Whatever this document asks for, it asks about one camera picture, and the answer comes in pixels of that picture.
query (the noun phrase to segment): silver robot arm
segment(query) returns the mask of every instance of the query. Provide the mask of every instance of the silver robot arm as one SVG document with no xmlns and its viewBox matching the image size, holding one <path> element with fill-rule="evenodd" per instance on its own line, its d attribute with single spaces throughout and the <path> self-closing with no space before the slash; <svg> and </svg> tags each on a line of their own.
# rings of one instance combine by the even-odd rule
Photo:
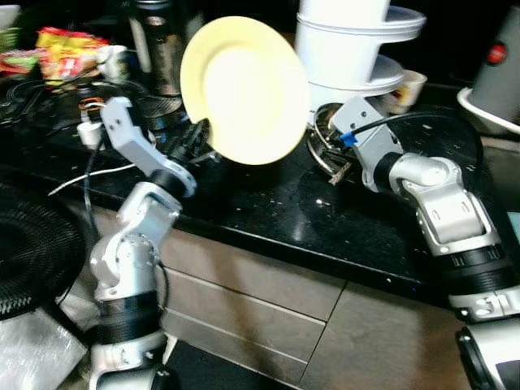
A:
<svg viewBox="0 0 520 390">
<path fill-rule="evenodd" d="M 457 334 L 474 390 L 520 388 L 520 279 L 482 202 L 464 189 L 462 170 L 446 158 L 404 154 L 387 125 L 360 128 L 383 117 L 362 97 L 331 118 L 363 169 L 363 184 L 410 201 L 432 256 L 440 264 L 455 315 L 468 324 Z"/>
<path fill-rule="evenodd" d="M 125 97 L 112 98 L 102 109 L 110 142 L 149 181 L 135 186 L 117 215 L 119 230 L 91 253 L 101 318 L 89 390 L 178 386 L 175 373 L 163 366 L 167 338 L 159 323 L 155 267 L 161 243 L 182 210 L 176 197 L 193 195 L 196 182 L 150 145 L 133 123 L 132 110 Z"/>
</svg>

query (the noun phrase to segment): kitchen counter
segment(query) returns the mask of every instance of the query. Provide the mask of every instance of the kitchen counter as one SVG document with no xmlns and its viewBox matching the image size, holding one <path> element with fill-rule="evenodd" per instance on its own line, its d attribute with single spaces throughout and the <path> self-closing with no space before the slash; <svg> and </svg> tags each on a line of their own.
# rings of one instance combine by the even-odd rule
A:
<svg viewBox="0 0 520 390">
<path fill-rule="evenodd" d="M 506 249 L 517 258 L 518 243 L 496 200 L 491 176 L 487 169 L 475 171 L 469 132 L 451 119 L 410 120 L 392 129 L 408 151 L 451 158 L 463 167 L 466 187 L 481 196 Z M 86 151 L 51 145 L 24 128 L 4 137 L 0 175 L 46 193 L 82 175 L 88 158 Z M 100 156 L 94 170 L 126 163 Z M 117 210 L 143 179 L 136 168 L 95 176 L 92 203 Z M 287 158 L 264 167 L 224 159 L 198 173 L 197 193 L 183 201 L 175 228 L 445 306 L 435 260 L 427 252 L 414 210 L 393 195 L 370 193 L 354 183 L 333 187 L 327 180 L 303 142 Z M 59 195 L 82 201 L 82 185 Z"/>
</svg>

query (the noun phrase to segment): red label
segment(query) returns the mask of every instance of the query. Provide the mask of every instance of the red label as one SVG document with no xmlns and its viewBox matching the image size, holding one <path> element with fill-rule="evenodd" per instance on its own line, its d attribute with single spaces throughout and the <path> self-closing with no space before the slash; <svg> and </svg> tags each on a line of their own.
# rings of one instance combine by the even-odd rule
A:
<svg viewBox="0 0 520 390">
<path fill-rule="evenodd" d="M 501 42 L 495 43 L 489 53 L 487 53 L 487 63 L 490 65 L 499 65 L 507 57 L 507 48 Z"/>
</svg>

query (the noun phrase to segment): cluttered counter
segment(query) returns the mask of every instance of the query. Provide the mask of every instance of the cluttered counter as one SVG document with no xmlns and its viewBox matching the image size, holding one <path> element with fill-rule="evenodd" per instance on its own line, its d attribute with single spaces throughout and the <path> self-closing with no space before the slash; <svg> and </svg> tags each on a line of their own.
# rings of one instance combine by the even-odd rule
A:
<svg viewBox="0 0 520 390">
<path fill-rule="evenodd" d="M 464 169 L 466 187 L 487 207 L 513 258 L 518 244 L 496 200 L 491 176 L 475 170 L 474 139 L 449 119 L 409 120 L 392 126 L 406 150 L 450 157 Z M 4 180 L 47 194 L 85 171 L 89 152 L 41 135 L 25 125 L 2 129 Z M 126 165 L 100 155 L 95 171 Z M 332 186 L 305 142 L 288 157 L 260 167 L 223 158 L 196 173 L 197 192 L 183 201 L 175 228 L 284 262 L 444 306 L 436 264 L 416 224 L 414 210 L 391 195 L 371 193 L 358 180 Z M 95 206 L 117 210 L 144 176 L 134 167 L 91 178 Z M 55 196 L 83 201 L 81 182 Z"/>
</svg>

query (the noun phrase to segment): blue connector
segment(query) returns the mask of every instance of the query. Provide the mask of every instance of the blue connector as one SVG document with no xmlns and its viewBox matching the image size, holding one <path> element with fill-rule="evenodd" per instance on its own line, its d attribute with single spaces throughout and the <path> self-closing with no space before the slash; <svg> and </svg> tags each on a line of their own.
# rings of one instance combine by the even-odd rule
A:
<svg viewBox="0 0 520 390">
<path fill-rule="evenodd" d="M 340 136 L 340 139 L 343 141 L 343 143 L 346 145 L 346 146 L 352 146 L 354 145 L 356 142 L 358 142 L 358 140 L 356 139 L 356 136 L 354 136 L 352 134 L 352 132 L 346 132 L 345 134 L 341 135 Z"/>
</svg>

